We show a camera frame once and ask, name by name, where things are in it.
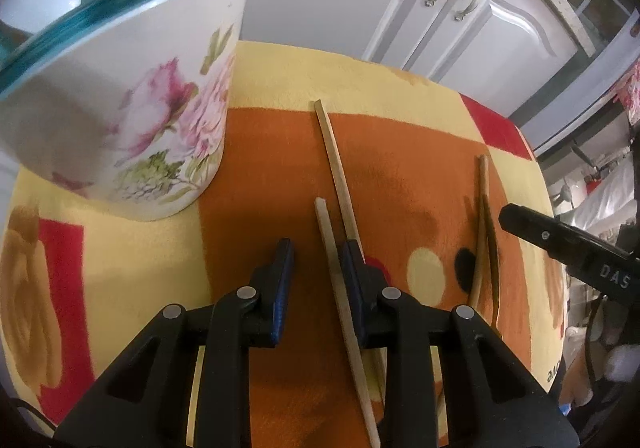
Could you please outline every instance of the floral pattern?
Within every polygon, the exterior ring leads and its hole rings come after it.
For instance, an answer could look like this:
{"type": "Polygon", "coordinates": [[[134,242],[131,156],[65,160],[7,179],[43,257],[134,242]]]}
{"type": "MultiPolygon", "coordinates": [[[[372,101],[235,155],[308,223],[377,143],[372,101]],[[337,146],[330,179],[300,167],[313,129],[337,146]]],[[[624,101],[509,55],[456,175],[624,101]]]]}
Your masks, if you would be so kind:
{"type": "Polygon", "coordinates": [[[122,152],[114,164],[112,198],[172,203],[202,190],[216,173],[234,65],[233,54],[224,60],[222,55],[232,28],[222,38],[217,30],[210,39],[200,70],[202,89],[185,80],[176,57],[149,70],[127,92],[104,144],[122,152]]]}

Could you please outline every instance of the table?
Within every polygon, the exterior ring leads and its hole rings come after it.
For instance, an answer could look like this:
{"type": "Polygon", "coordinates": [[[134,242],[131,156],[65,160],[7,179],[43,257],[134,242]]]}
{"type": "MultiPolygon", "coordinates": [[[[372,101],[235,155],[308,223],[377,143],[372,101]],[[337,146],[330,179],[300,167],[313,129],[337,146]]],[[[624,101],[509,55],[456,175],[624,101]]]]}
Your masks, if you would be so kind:
{"type": "MultiPolygon", "coordinates": [[[[38,207],[47,259],[50,312],[37,327],[45,336],[58,327],[60,346],[35,342],[33,351],[15,353],[2,333],[0,382],[59,422],[160,308],[217,300],[244,285],[277,240],[289,237],[296,269],[284,338],[250,358],[254,446],[365,447],[314,213],[314,199],[327,199],[334,234],[344,240],[313,101],[322,99],[330,114],[367,261],[424,304],[449,309],[466,301],[478,156],[491,158],[496,222],[507,202],[551,215],[545,183],[508,120],[424,78],[275,44],[241,42],[237,54],[220,170],[179,214],[127,221],[20,170],[10,206],[38,207]],[[30,365],[36,358],[44,361],[30,365]],[[43,386],[56,371],[60,384],[43,386]]],[[[561,267],[542,250],[497,234],[498,325],[548,389],[564,335],[561,267]]],[[[13,296],[24,307],[20,316],[28,316],[33,295],[13,296]]],[[[490,313],[490,300],[484,290],[481,311],[490,313]]]]}

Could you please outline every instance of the black cable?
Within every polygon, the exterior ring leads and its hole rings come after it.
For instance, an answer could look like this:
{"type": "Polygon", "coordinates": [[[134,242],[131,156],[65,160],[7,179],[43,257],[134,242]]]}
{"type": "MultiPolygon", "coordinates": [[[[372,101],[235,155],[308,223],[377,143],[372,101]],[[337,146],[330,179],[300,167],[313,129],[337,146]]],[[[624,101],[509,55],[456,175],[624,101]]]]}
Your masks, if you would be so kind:
{"type": "Polygon", "coordinates": [[[51,428],[53,431],[56,431],[56,425],[54,425],[49,419],[47,419],[44,414],[37,408],[35,408],[32,404],[18,398],[11,398],[10,401],[15,408],[24,408],[25,410],[28,410],[49,428],[51,428]]]}
{"type": "Polygon", "coordinates": [[[589,375],[589,384],[591,385],[592,391],[596,388],[596,376],[593,372],[593,362],[591,361],[591,330],[593,329],[593,322],[595,322],[596,314],[598,313],[598,309],[600,308],[603,298],[604,293],[600,293],[600,296],[593,304],[593,310],[591,311],[589,321],[587,322],[587,334],[584,338],[584,360],[587,365],[587,374],[589,375]]]}

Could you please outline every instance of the pink rose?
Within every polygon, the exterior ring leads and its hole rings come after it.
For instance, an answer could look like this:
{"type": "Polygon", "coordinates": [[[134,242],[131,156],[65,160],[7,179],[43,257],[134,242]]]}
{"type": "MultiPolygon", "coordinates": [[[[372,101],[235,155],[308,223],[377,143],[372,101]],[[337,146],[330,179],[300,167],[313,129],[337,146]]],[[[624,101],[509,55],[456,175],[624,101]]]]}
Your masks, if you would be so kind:
{"type": "Polygon", "coordinates": [[[199,158],[213,154],[224,138],[233,64],[234,57],[231,56],[178,118],[178,136],[189,154],[199,158]]]}
{"type": "Polygon", "coordinates": [[[185,83],[177,58],[149,70],[124,96],[116,121],[109,129],[106,145],[126,153],[118,163],[144,152],[190,100],[195,88],[193,83],[185,83]]]}

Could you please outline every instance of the black oval spot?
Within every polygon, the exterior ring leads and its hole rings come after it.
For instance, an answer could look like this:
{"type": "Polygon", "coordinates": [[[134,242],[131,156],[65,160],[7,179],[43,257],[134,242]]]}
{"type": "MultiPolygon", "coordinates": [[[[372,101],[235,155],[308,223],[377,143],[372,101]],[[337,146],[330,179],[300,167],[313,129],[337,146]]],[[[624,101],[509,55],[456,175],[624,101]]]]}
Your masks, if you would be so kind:
{"type": "Polygon", "coordinates": [[[456,253],[454,269],[460,289],[470,293],[476,269],[476,256],[468,248],[460,248],[456,253]]]}

